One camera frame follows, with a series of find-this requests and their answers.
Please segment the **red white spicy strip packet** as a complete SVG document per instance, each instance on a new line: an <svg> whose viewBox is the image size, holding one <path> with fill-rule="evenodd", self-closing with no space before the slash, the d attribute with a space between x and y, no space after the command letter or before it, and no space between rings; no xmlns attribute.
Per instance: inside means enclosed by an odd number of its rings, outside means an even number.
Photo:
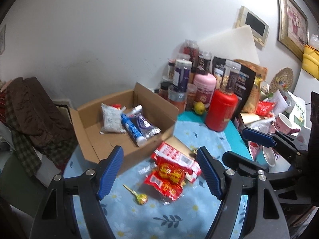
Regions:
<svg viewBox="0 0 319 239"><path fill-rule="evenodd" d="M196 179L201 175L202 171L199 164L191 157L183 154L172 145L162 142L157 149L152 153L151 158L157 160L157 157L163 157L170 160L180 166L187 167L192 170L192 174L186 173L185 178L194 183Z"/></svg>

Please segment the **yellow stick lollipop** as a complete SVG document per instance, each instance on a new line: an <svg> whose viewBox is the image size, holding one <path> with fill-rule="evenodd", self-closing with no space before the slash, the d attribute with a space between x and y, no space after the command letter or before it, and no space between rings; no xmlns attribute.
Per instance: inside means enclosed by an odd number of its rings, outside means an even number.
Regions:
<svg viewBox="0 0 319 239"><path fill-rule="evenodd" d="M145 205L148 202L148 196L146 194L139 194L125 184L123 184L123 187L135 196L137 204Z"/></svg>

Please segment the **red gold snack packet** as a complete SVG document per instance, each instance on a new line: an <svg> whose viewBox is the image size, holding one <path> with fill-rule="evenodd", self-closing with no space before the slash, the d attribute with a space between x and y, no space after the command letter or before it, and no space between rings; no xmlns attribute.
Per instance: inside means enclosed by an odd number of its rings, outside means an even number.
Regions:
<svg viewBox="0 0 319 239"><path fill-rule="evenodd" d="M180 166L163 157L157 157L156 167L144 180L144 184L152 186L162 196L176 201L183 193L182 182L185 180L185 174L192 174L192 170Z"/></svg>

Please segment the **red cylindrical canister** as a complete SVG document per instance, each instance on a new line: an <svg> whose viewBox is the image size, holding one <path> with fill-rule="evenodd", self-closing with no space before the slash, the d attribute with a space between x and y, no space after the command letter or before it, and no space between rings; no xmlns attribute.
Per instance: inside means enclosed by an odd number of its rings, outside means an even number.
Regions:
<svg viewBox="0 0 319 239"><path fill-rule="evenodd" d="M234 93L216 90L213 94L207 116L206 126L215 131L224 131L235 112L238 98Z"/></svg>

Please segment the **white bread print snack bag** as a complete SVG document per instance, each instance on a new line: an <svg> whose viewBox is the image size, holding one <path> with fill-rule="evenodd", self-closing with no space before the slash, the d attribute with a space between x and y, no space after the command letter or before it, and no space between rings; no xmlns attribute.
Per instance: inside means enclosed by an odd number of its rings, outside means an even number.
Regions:
<svg viewBox="0 0 319 239"><path fill-rule="evenodd" d="M100 129L100 134L106 133L125 133L125 129L122 125L122 113L126 109L117 109L113 106L101 103L103 125Z"/></svg>

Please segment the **blue tablet tube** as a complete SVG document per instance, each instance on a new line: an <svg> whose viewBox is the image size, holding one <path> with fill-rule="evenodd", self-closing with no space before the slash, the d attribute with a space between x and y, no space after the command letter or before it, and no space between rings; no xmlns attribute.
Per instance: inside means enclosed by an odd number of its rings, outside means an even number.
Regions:
<svg viewBox="0 0 319 239"><path fill-rule="evenodd" d="M132 121L127 117L126 114L121 114L122 125L128 131L128 133L133 137L138 147L143 146L147 139L142 135L142 133L136 128Z"/></svg>

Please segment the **pink lidded canister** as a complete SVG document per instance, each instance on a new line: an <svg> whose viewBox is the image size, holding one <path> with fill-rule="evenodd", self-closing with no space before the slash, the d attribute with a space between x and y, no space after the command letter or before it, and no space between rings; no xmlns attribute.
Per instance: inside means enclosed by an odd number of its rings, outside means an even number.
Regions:
<svg viewBox="0 0 319 239"><path fill-rule="evenodd" d="M197 86L194 102L202 102L208 109L216 87L215 76L210 73L207 75L196 74L193 84Z"/></svg>

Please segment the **pink mug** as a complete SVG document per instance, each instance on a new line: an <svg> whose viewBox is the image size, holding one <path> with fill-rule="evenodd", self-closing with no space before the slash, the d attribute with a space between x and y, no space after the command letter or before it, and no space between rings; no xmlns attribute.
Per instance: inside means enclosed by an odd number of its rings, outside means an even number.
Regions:
<svg viewBox="0 0 319 239"><path fill-rule="evenodd" d="M275 131L280 131L284 134L294 134L301 130L299 125L292 123L283 113L279 113L273 124Z"/></svg>

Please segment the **green brown cereal snack bag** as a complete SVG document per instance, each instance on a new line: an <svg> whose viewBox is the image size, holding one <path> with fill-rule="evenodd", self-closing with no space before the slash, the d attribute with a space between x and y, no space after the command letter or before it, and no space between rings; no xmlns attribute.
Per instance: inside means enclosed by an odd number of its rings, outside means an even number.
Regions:
<svg viewBox="0 0 319 239"><path fill-rule="evenodd" d="M197 150L198 150L198 148L193 148L191 151L192 151L193 154L196 155L197 154Z"/></svg>

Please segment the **brown jacket on chair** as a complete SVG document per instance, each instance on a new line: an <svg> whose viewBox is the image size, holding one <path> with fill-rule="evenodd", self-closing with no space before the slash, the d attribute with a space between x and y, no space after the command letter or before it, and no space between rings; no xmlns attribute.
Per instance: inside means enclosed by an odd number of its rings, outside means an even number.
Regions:
<svg viewBox="0 0 319 239"><path fill-rule="evenodd" d="M56 165L67 162L77 139L74 128L35 77L16 78L6 88L17 119L16 130Z"/></svg>

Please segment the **dark blue label jar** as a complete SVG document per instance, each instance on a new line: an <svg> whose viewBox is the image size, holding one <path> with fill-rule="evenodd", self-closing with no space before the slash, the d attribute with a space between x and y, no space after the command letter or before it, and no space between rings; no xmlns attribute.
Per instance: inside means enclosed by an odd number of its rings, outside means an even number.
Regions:
<svg viewBox="0 0 319 239"><path fill-rule="evenodd" d="M173 77L173 87L176 92L186 92L191 72L192 62L184 59L177 59Z"/></svg>

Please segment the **purple white Gozki snack bag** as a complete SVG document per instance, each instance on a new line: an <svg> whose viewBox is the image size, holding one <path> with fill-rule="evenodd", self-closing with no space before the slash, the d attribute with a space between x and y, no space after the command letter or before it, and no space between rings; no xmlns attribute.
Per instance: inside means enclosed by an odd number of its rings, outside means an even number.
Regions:
<svg viewBox="0 0 319 239"><path fill-rule="evenodd" d="M141 134L147 139L151 139L155 135L160 134L161 129L153 125L143 114L142 105L137 105L132 109L127 117L132 121L135 127L141 132Z"/></svg>

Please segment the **gold framed picture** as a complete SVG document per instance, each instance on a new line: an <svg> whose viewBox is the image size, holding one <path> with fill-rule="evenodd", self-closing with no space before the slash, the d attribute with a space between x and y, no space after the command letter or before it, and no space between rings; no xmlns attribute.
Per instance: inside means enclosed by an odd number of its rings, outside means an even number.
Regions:
<svg viewBox="0 0 319 239"><path fill-rule="evenodd" d="M308 18L294 0L278 0L278 6L278 41L302 61L309 41Z"/></svg>

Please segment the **wall intercom panel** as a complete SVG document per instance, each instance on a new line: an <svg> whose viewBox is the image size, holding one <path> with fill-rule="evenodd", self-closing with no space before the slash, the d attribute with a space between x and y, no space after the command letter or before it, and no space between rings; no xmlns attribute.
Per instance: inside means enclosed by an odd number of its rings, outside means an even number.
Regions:
<svg viewBox="0 0 319 239"><path fill-rule="evenodd" d="M269 35L269 25L245 6L241 6L235 28L250 26L253 38L261 46L265 46Z"/></svg>

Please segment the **green yellow fruit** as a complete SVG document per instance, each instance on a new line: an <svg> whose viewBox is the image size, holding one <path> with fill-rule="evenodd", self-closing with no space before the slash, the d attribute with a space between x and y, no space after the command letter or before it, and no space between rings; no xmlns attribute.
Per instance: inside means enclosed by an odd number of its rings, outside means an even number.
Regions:
<svg viewBox="0 0 319 239"><path fill-rule="evenodd" d="M205 107L204 103L202 103L201 101L194 103L194 112L197 115L201 116L204 114L205 111L206 111L206 107Z"/></svg>

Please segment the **black standup pouch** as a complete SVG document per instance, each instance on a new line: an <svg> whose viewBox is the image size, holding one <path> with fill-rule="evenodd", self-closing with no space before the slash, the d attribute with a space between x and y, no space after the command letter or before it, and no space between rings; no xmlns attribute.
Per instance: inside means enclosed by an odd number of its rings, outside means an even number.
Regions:
<svg viewBox="0 0 319 239"><path fill-rule="evenodd" d="M239 72L239 76L234 89L234 94L238 98L234 115L239 114L243 109L245 103L247 102L255 81L255 77L255 71L241 64L241 70Z"/></svg>

